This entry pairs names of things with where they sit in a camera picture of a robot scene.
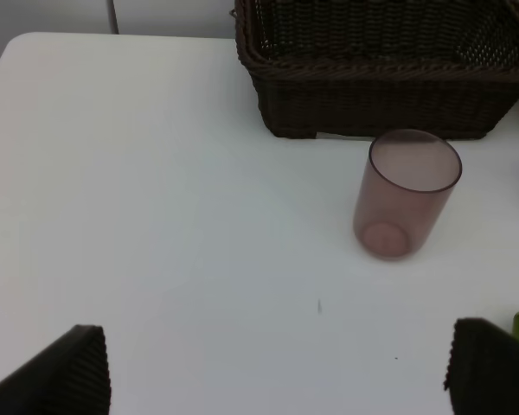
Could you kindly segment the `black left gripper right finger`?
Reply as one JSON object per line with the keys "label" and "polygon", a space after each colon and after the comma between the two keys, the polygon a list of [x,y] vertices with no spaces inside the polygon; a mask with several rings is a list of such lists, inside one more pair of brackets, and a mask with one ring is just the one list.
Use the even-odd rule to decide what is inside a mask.
{"label": "black left gripper right finger", "polygon": [[482,318],[458,319],[444,389],[455,414],[519,414],[519,341]]}

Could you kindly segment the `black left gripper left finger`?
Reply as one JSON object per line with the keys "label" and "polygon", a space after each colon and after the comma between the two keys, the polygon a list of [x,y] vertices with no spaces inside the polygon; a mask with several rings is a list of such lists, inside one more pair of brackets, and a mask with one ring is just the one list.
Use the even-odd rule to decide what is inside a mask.
{"label": "black left gripper left finger", "polygon": [[75,325],[0,381],[0,414],[108,414],[112,387],[102,327]]}

